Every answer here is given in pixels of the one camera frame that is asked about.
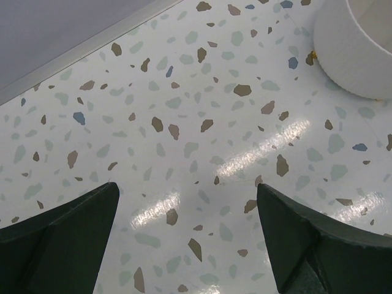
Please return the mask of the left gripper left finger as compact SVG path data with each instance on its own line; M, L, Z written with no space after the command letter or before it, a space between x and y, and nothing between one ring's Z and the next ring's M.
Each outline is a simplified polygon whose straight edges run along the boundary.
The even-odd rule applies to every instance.
M92 293L119 202L105 183L1 229L1 293Z

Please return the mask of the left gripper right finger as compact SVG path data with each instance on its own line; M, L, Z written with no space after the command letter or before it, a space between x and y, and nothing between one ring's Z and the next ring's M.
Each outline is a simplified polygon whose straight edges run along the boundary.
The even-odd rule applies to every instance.
M391 293L391 237L344 224L267 184L257 207L279 293Z

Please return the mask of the round beige divided organizer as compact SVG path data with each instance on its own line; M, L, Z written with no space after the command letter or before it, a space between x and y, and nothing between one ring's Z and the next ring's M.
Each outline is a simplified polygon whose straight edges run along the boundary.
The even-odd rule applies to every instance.
M324 1L313 40L320 66L341 88L391 98L391 1Z

